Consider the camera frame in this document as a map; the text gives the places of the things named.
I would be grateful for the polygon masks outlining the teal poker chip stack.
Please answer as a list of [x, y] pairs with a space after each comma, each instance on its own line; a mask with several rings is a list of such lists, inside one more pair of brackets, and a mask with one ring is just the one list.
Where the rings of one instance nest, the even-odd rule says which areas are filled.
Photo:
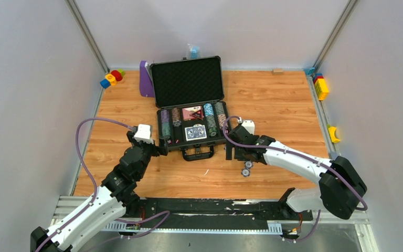
[[162, 136], [165, 139], [168, 139], [172, 136], [172, 126], [170, 122], [162, 122]]

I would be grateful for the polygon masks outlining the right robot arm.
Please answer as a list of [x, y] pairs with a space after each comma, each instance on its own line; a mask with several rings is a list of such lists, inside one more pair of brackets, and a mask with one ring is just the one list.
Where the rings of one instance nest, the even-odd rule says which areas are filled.
[[239, 125], [225, 136], [247, 160], [277, 166], [316, 184], [308, 190], [294, 189], [285, 194], [279, 213], [292, 219], [305, 210], [325, 209], [340, 219], [350, 219], [355, 210], [368, 209], [363, 200], [367, 186], [351, 162], [316, 157], [290, 148], [266, 135], [253, 135]]

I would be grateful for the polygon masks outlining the red playing card deck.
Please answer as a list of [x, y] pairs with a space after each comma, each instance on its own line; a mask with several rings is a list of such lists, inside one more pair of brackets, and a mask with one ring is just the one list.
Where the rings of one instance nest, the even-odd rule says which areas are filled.
[[183, 120], [184, 121], [190, 121], [190, 120], [197, 120], [197, 119], [192, 119], [189, 115], [190, 113], [203, 109], [201, 106], [195, 106], [195, 107], [188, 107], [188, 108], [183, 108], [182, 113], [183, 113]]

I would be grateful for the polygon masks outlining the red triangular card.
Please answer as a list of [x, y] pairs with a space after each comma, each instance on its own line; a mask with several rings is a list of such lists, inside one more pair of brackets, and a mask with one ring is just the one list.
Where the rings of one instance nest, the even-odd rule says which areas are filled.
[[203, 117], [204, 117], [204, 116], [203, 116], [203, 110], [202, 110], [202, 109], [196, 110], [196, 111], [190, 113], [189, 116], [190, 116], [192, 119], [202, 120]]

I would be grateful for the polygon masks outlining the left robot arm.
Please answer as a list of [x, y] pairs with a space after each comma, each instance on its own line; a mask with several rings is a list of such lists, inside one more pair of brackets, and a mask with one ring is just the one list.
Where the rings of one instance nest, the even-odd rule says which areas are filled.
[[87, 200], [47, 229], [36, 228], [30, 235], [30, 251], [78, 251], [107, 224], [140, 210], [134, 192], [153, 156], [160, 149], [152, 139], [150, 125], [140, 124], [127, 133], [132, 146]]

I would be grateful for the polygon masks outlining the blue playing card deck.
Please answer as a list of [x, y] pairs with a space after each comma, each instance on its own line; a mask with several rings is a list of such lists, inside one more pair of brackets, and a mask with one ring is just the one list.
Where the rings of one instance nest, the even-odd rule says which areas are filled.
[[194, 128], [192, 127], [186, 127], [184, 129], [185, 131], [185, 139], [186, 141], [195, 141], [195, 140], [201, 140], [201, 139], [206, 139], [207, 138], [207, 133], [206, 133], [206, 127], [198, 127]]

